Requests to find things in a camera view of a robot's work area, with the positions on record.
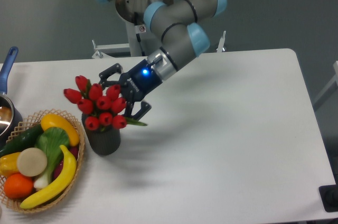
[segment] wicker basket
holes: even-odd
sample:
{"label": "wicker basket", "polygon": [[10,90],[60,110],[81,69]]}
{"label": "wicker basket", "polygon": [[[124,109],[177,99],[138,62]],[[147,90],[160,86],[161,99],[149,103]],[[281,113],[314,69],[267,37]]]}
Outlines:
{"label": "wicker basket", "polygon": [[70,189],[73,187],[78,175],[79,175],[79,171],[81,169],[82,166],[82,162],[83,162],[83,154],[85,152],[85,130],[82,127],[82,123],[80,121],[78,121],[74,116],[72,116],[70,113],[68,113],[67,111],[61,111],[61,110],[43,110],[40,111],[38,113],[34,113],[33,115],[28,116],[28,118],[25,118],[23,120],[23,122],[20,122],[18,124],[17,127],[15,127],[14,131],[11,133],[10,137],[8,138],[8,141],[12,140],[16,135],[20,134],[21,132],[23,132],[24,130],[33,127],[34,125],[38,124],[41,120],[41,118],[48,114],[48,113],[54,113],[54,114],[58,114],[62,117],[64,117],[65,119],[67,119],[73,126],[74,128],[77,130],[79,137],[80,137],[80,145],[79,145],[79,156],[78,156],[78,160],[77,160],[77,168],[76,168],[76,172],[74,175],[73,180],[71,181],[71,183],[69,184],[69,186],[62,192],[62,194],[55,199],[54,201],[50,202],[50,203],[46,203],[46,204],[42,204],[40,206],[37,206],[33,209],[21,209],[20,208],[20,203],[22,202],[22,200],[12,200],[9,199],[4,191],[4,183],[6,181],[6,178],[4,176],[0,176],[0,200],[1,203],[3,203],[4,205],[7,206],[7,208],[10,208],[16,212],[20,212],[20,213],[38,213],[38,212],[42,212],[45,211],[47,209],[50,209],[51,207],[57,205],[62,199],[64,199],[64,197],[68,194],[68,192],[70,191]]}

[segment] blue pot handle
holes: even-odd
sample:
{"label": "blue pot handle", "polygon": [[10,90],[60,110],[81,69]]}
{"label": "blue pot handle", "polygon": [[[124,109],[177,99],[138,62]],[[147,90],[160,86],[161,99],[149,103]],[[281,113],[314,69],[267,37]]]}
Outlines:
{"label": "blue pot handle", "polygon": [[0,94],[7,93],[7,80],[19,49],[11,47],[0,71]]}

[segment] cooking pot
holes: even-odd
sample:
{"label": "cooking pot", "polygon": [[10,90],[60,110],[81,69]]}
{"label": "cooking pot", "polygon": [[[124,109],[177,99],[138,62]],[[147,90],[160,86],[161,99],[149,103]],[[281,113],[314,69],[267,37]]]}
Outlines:
{"label": "cooking pot", "polygon": [[18,53],[17,47],[11,47],[0,71],[0,147],[6,144],[14,127],[22,121],[21,114],[7,96],[7,80]]}

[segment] dark gray vase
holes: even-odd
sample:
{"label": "dark gray vase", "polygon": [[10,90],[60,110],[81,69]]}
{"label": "dark gray vase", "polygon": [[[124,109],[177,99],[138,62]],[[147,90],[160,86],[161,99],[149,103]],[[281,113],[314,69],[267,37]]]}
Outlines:
{"label": "dark gray vase", "polygon": [[92,131],[85,127],[86,116],[82,115],[82,123],[86,131],[89,144],[93,151],[98,155],[109,155],[115,152],[121,143],[120,130],[109,128],[104,132]]}

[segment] artificial tulip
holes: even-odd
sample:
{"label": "artificial tulip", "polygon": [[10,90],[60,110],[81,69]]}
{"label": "artificial tulip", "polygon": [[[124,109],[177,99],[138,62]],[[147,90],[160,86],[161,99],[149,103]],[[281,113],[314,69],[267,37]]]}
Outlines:
{"label": "artificial tulip", "polygon": [[122,129],[122,128],[125,128],[127,126],[127,120],[125,119],[124,116],[117,115],[117,116],[112,118],[111,125],[115,129]]}
{"label": "artificial tulip", "polygon": [[87,117],[84,121],[84,125],[89,130],[97,130],[100,126],[100,121],[97,117]]}
{"label": "artificial tulip", "polygon": [[126,99],[123,97],[117,98],[115,101],[111,104],[111,110],[115,114],[120,113],[122,110],[124,110],[127,106]]}
{"label": "artificial tulip", "polygon": [[106,110],[110,108],[111,101],[107,96],[100,96],[96,101],[96,106],[101,110]]}
{"label": "artificial tulip", "polygon": [[110,100],[115,101],[121,93],[120,85],[112,85],[107,89],[106,95]]}
{"label": "artificial tulip", "polygon": [[72,104],[76,104],[82,99],[82,94],[79,91],[71,88],[64,89],[63,94]]}
{"label": "artificial tulip", "polygon": [[94,83],[89,89],[88,95],[89,99],[96,101],[97,99],[99,99],[99,97],[103,95],[102,86],[98,83]]}
{"label": "artificial tulip", "polygon": [[88,79],[85,76],[76,76],[75,82],[80,91],[86,92]]}
{"label": "artificial tulip", "polygon": [[101,113],[99,116],[99,121],[100,121],[100,124],[102,124],[103,126],[111,125],[112,114],[109,112]]}
{"label": "artificial tulip", "polygon": [[92,113],[92,111],[94,110],[94,104],[91,100],[81,99],[78,101],[77,104],[78,104],[79,110],[82,111],[86,115]]}

